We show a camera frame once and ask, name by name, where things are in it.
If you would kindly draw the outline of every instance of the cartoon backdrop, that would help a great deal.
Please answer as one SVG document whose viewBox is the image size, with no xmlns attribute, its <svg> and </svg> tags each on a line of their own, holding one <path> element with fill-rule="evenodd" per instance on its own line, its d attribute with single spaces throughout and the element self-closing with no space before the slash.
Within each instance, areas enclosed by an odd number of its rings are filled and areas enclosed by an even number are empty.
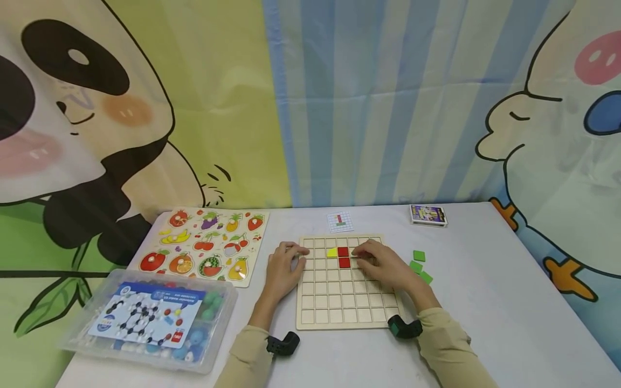
<svg viewBox="0 0 621 388">
<path fill-rule="evenodd" d="M 58 336 L 175 205 L 491 200 L 621 366 L 621 6 L 575 3 L 6 6 L 4 377 L 54 385 Z"/>
</svg>

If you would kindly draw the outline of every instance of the panda eye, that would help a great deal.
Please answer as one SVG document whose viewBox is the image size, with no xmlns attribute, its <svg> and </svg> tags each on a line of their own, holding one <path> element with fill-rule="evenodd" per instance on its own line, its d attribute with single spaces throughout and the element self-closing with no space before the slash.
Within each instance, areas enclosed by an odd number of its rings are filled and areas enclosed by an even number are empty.
<svg viewBox="0 0 621 388">
<path fill-rule="evenodd" d="M 598 98 L 584 116 L 584 128 L 597 136 L 621 132 L 621 91 Z"/>
<path fill-rule="evenodd" d="M 129 89 L 127 72 L 114 55 L 59 20 L 30 23 L 22 31 L 22 44 L 35 65 L 56 79 L 113 96 Z"/>
<path fill-rule="evenodd" d="M 24 128 L 35 110 L 35 91 L 26 74 L 0 56 L 0 140 Z"/>
</svg>

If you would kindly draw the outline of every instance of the clear plastic box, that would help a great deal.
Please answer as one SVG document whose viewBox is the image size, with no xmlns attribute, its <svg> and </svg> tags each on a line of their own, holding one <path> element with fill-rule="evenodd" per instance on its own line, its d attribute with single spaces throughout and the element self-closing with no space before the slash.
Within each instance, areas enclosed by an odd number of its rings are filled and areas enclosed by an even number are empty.
<svg viewBox="0 0 621 388">
<path fill-rule="evenodd" d="M 207 374 L 236 300 L 237 291 L 229 282 L 115 269 L 59 346 Z"/>
</svg>

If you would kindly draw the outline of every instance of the blue eye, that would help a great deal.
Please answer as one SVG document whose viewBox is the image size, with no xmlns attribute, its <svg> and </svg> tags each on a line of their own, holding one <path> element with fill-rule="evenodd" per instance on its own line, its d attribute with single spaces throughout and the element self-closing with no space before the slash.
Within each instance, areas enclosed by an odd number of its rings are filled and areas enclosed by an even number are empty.
<svg viewBox="0 0 621 388">
<path fill-rule="evenodd" d="M 586 112 L 584 128 L 597 136 L 621 132 L 621 91 L 598 98 Z"/>
</svg>

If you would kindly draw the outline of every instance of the sleeve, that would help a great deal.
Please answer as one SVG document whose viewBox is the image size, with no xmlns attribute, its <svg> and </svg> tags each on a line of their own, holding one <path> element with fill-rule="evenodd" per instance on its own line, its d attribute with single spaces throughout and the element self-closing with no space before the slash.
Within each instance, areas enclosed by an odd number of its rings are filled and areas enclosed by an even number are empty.
<svg viewBox="0 0 621 388">
<path fill-rule="evenodd" d="M 421 312 L 419 319 L 420 355 L 443 388 L 498 388 L 470 347 L 470 337 L 448 312 L 432 308 Z"/>
<path fill-rule="evenodd" d="M 272 354 L 267 351 L 264 329 L 246 326 L 237 335 L 214 388 L 263 388 L 267 382 Z"/>
</svg>

